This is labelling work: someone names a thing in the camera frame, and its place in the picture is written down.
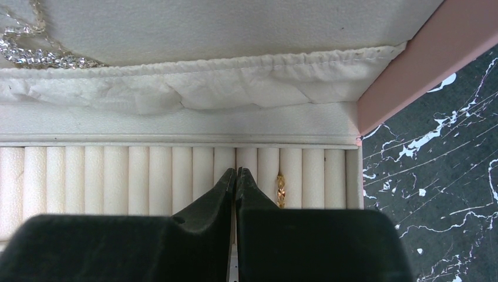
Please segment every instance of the silver necklace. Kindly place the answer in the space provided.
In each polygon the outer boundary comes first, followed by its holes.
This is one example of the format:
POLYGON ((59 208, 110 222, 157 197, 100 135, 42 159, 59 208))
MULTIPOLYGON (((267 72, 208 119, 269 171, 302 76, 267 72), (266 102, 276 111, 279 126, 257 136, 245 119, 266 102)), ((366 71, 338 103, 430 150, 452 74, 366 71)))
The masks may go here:
POLYGON ((45 20, 37 0, 29 0, 35 14, 36 23, 32 24, 13 13, 8 7, 0 5, 0 15, 12 18, 18 26, 7 26, 0 36, 0 53, 19 68, 27 69, 78 69, 105 66, 96 60, 75 56, 51 38, 45 31, 45 20), (44 49, 26 49, 17 44, 20 38, 43 38, 55 51, 44 49))

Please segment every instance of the white marble veining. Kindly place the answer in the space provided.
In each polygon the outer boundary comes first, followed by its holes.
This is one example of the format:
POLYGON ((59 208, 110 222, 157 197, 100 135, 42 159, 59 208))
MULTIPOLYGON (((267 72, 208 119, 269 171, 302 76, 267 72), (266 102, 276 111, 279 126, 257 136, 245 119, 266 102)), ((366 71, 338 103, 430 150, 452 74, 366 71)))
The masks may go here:
POLYGON ((452 74, 415 103, 422 110, 403 111, 364 137, 365 206, 393 220, 417 282, 476 281, 469 269, 478 251, 498 263, 498 56, 485 55, 487 67, 452 74), (443 89, 465 88, 465 100, 431 103, 443 89), (484 243, 489 250, 479 250, 484 243))

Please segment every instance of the white fabric lining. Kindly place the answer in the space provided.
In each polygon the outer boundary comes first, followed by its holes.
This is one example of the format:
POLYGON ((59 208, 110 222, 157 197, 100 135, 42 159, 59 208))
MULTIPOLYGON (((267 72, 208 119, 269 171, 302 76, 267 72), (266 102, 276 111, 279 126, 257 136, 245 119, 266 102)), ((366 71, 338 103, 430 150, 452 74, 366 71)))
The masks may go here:
POLYGON ((405 48, 383 46, 99 69, 0 69, 0 102, 149 115, 354 102, 405 48))

